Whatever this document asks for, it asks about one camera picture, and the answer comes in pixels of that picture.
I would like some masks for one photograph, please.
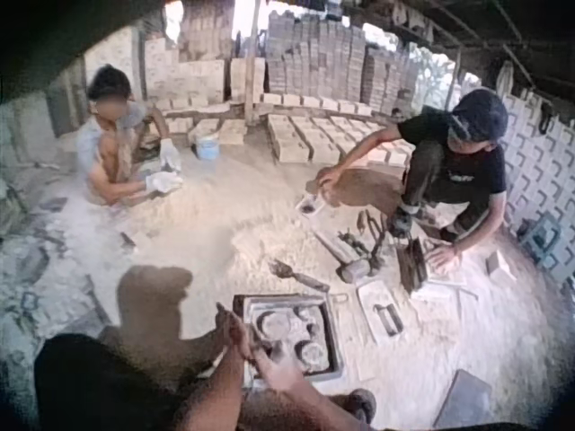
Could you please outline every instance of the gray shirt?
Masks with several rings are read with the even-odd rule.
[[[116,121],[116,137],[118,138],[119,146],[119,177],[121,178],[111,180],[127,180],[125,177],[129,175],[129,172],[126,171],[131,168],[131,143],[134,139],[133,128],[144,120],[147,112],[148,109],[144,103],[128,101],[127,114]],[[102,200],[94,195],[93,188],[89,184],[88,175],[96,163],[102,164],[99,145],[103,134],[104,130],[102,130],[96,118],[90,117],[80,128],[76,138],[78,172],[88,187],[89,199],[91,201],[95,200],[97,203],[101,203]]]

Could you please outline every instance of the person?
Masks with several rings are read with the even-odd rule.
[[[275,342],[271,350],[253,343],[239,317],[220,304],[216,326],[225,345],[220,363],[208,379],[193,382],[187,391],[179,393],[167,391],[98,340],[79,334],[63,334],[47,340],[34,364],[40,428],[44,431],[374,429],[369,425],[376,412],[371,392],[353,391],[338,405],[304,378],[285,343]],[[251,424],[243,422],[245,361],[258,368],[270,395],[283,400],[279,404],[284,409],[283,415],[274,411],[266,417],[268,405],[263,400],[252,411],[264,418]],[[489,424],[453,429],[528,428]]]
[[[345,169],[383,142],[404,139],[416,145],[389,229],[393,236],[405,237],[424,201],[468,203],[456,220],[439,232],[449,245],[429,255],[431,265],[446,268],[463,251],[494,233],[503,221],[506,180],[499,140],[507,124],[508,113],[499,96],[486,88],[476,89],[452,112],[424,112],[367,136],[336,166],[319,172],[316,180],[321,189],[329,190]]]
[[[113,205],[140,192],[167,193],[181,185],[176,172],[181,159],[159,109],[133,101],[128,77],[111,65],[101,67],[87,91],[93,115],[77,136],[79,171],[86,183],[87,198],[100,205]],[[160,161],[171,172],[156,172],[132,180],[132,153],[153,121],[160,134]]]

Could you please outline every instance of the small bucket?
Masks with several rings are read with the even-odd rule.
[[[196,154],[200,160],[216,160],[219,156],[217,135],[208,135],[196,139]]]

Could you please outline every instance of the black t-shirt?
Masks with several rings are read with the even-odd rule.
[[[505,158],[503,148],[475,154],[457,154],[447,145],[449,125],[444,112],[429,112],[408,119],[397,125],[402,138],[410,144],[422,141],[437,141],[445,148],[444,166],[441,174],[449,180],[464,183],[491,194],[506,190]]]

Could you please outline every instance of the white glove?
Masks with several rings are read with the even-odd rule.
[[[178,189],[183,183],[183,179],[176,172],[156,172],[146,177],[146,193],[159,191],[167,193]]]
[[[176,147],[173,146],[170,137],[165,137],[160,141],[160,165],[164,167],[166,164],[170,166],[173,171],[181,171],[180,153]]]

